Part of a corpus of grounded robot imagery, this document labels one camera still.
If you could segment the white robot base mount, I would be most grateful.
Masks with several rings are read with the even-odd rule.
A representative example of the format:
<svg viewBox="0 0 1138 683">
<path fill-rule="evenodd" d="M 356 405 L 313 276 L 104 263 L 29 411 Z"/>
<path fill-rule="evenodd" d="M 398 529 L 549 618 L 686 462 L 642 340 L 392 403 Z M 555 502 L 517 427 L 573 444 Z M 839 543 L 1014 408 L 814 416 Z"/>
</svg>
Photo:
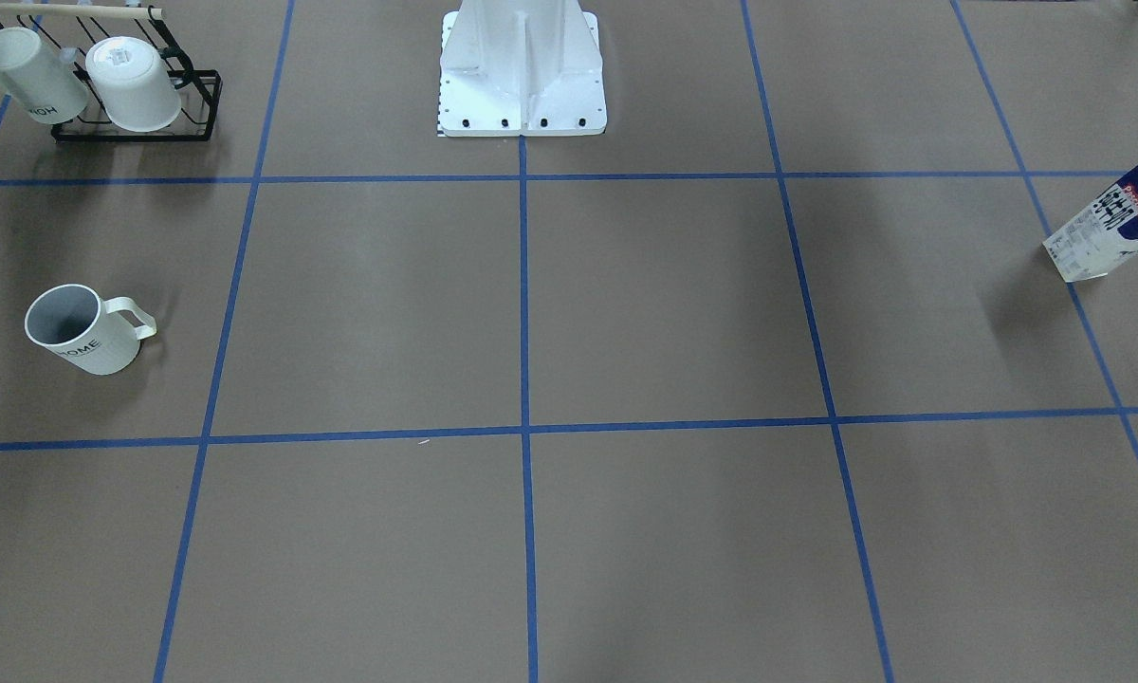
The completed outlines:
<svg viewBox="0 0 1138 683">
<path fill-rule="evenodd" d="M 440 39 L 439 135 L 604 133 L 599 24 L 578 1 L 464 1 Z"/>
</svg>

